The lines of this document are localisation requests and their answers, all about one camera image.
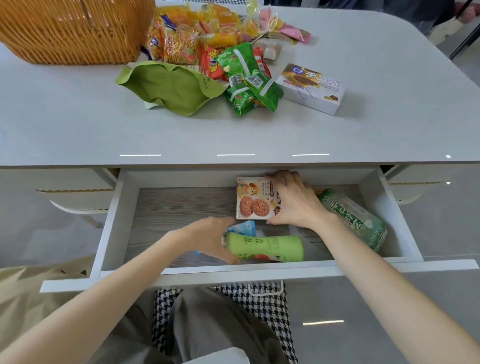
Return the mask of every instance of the white snack box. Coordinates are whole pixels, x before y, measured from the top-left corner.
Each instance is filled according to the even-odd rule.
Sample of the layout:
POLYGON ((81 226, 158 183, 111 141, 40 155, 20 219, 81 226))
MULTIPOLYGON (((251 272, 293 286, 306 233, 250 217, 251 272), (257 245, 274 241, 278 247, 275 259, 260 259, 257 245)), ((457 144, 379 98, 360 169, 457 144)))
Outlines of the white snack box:
POLYGON ((237 178, 237 219, 268 220, 280 212, 280 196, 265 177, 237 178))
POLYGON ((335 115, 345 87, 335 79, 289 63, 277 79, 284 98, 309 108, 335 115))

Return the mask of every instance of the barcode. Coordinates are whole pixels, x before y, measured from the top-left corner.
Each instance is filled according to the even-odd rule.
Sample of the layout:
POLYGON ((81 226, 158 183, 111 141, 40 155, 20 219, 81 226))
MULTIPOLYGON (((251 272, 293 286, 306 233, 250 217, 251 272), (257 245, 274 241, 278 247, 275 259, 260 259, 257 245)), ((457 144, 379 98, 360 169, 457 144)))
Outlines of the barcode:
POLYGON ((230 81, 230 87, 233 87, 233 86, 236 86, 236 85, 240 85, 242 78, 243 78, 243 74, 241 74, 241 73, 236 74, 235 76, 231 76, 231 77, 228 79, 228 80, 230 81))
POLYGON ((246 79, 256 88, 260 88, 264 84, 262 79, 255 74, 253 76, 247 77, 246 79))
POLYGON ((260 62, 260 63, 258 64, 258 69, 260 70, 260 72, 266 73, 266 72, 265 72, 264 64, 263 64, 262 62, 260 62))

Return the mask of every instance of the houndstooth fabric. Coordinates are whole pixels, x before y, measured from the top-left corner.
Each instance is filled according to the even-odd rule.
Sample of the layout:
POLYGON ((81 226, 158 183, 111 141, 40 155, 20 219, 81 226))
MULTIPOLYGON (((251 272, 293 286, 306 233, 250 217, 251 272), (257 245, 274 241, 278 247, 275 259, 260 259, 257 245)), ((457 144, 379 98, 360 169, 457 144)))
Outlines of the houndstooth fabric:
POLYGON ((215 4, 245 5, 247 0, 179 0, 182 2, 214 2, 215 4))
MULTIPOLYGON (((252 293, 278 292, 280 285, 251 284, 252 293)), ((287 295, 285 291, 280 295, 256 297, 248 292, 248 284, 213 287, 215 291, 230 297, 241 305, 245 311, 253 314, 265 322, 277 335, 282 345, 283 352, 290 364, 298 364, 298 359, 293 348, 290 321, 288 318, 287 295)), ((157 290, 155 292, 153 343, 161 351, 165 351, 165 333, 167 331, 168 317, 175 299, 182 292, 181 289, 157 290)))

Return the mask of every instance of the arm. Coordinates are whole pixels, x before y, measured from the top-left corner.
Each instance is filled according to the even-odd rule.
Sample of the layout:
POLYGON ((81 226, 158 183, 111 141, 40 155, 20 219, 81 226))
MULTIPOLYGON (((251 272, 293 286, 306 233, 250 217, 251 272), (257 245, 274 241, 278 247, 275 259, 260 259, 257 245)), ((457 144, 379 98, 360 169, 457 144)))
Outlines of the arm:
POLYGON ((0 354, 0 363, 86 363, 140 294, 182 253, 238 263, 221 243, 233 218, 207 218, 170 231, 135 259, 60 307, 0 354))
POLYGON ((329 213, 297 172, 271 177, 282 209, 268 223, 314 230, 410 363, 480 363, 480 347, 450 316, 329 213))

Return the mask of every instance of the forearm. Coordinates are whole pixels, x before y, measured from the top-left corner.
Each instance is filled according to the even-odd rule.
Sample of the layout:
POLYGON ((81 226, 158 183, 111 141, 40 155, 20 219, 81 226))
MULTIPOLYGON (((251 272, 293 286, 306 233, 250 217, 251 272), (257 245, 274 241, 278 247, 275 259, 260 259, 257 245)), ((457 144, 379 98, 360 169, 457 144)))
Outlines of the forearm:
POLYGON ((86 363, 163 269, 183 253, 173 232, 67 302, 0 354, 2 363, 86 363))
POLYGON ((318 218, 315 231, 410 363, 480 362, 476 341, 337 216, 318 218))

